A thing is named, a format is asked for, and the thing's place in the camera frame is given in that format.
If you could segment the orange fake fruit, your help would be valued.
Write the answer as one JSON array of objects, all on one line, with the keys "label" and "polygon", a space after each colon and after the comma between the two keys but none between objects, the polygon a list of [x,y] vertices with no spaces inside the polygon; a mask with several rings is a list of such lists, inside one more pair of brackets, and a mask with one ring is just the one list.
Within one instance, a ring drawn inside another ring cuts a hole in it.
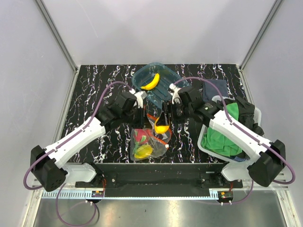
[{"label": "orange fake fruit", "polygon": [[169,130],[169,125],[158,125],[159,120],[159,118],[156,119],[154,130],[157,134],[164,134]]}]

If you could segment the clear zip top bag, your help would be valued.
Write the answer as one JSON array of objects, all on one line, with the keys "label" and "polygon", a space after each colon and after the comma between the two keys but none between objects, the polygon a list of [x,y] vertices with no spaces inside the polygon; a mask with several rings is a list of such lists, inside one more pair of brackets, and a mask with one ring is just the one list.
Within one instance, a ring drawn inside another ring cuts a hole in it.
[{"label": "clear zip top bag", "polygon": [[[168,148],[169,148],[168,143],[171,139],[172,131],[171,131],[171,129],[169,129],[164,134],[157,134],[154,130],[154,124],[155,124],[155,121],[157,118],[150,114],[147,114],[147,117],[152,125],[152,129],[148,129],[151,132],[151,136],[146,144],[150,145],[153,148],[153,152],[149,157],[144,158],[144,159],[158,158],[158,157],[163,156],[166,153],[166,151],[168,150]],[[134,130],[135,129],[132,129],[132,131],[131,131],[130,159],[132,161],[144,160],[144,159],[136,159],[134,157],[135,150],[138,149],[138,147],[142,146],[142,145],[137,144],[134,141]]]}]

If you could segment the yellow fake banana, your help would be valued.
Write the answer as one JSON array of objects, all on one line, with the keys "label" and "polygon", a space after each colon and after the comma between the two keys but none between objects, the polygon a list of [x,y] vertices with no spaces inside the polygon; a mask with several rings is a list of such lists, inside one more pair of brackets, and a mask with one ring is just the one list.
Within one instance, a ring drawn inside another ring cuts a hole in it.
[{"label": "yellow fake banana", "polygon": [[143,90],[152,90],[157,86],[159,81],[160,81],[160,75],[159,75],[159,73],[156,73],[153,80],[149,84],[147,84],[145,86],[142,86],[141,89],[143,89]]}]

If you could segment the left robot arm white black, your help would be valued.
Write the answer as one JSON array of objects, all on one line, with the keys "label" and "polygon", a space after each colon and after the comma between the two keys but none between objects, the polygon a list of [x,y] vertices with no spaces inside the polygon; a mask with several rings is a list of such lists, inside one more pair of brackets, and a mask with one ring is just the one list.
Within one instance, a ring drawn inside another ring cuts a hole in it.
[{"label": "left robot arm white black", "polygon": [[31,172],[47,192],[64,183],[84,183],[99,187],[103,171],[94,163],[69,164],[69,159],[95,139],[102,137],[121,124],[135,129],[152,128],[144,106],[146,92],[133,89],[123,92],[111,103],[100,107],[94,116],[58,142],[31,150]]}]

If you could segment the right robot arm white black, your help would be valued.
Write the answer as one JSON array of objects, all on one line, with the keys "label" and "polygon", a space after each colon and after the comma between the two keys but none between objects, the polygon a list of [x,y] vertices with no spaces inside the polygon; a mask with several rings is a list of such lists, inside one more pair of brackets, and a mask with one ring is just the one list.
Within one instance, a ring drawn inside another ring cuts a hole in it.
[{"label": "right robot arm white black", "polygon": [[154,126],[156,133],[166,133],[173,123],[183,123],[192,118],[230,139],[249,157],[243,162],[226,159],[227,164],[215,175],[219,187],[247,179],[268,187],[284,169],[283,142],[271,142],[254,133],[235,120],[223,106],[213,101],[204,102],[200,93],[191,86],[179,88],[170,84],[168,91],[172,98],[162,103],[161,114]]}]

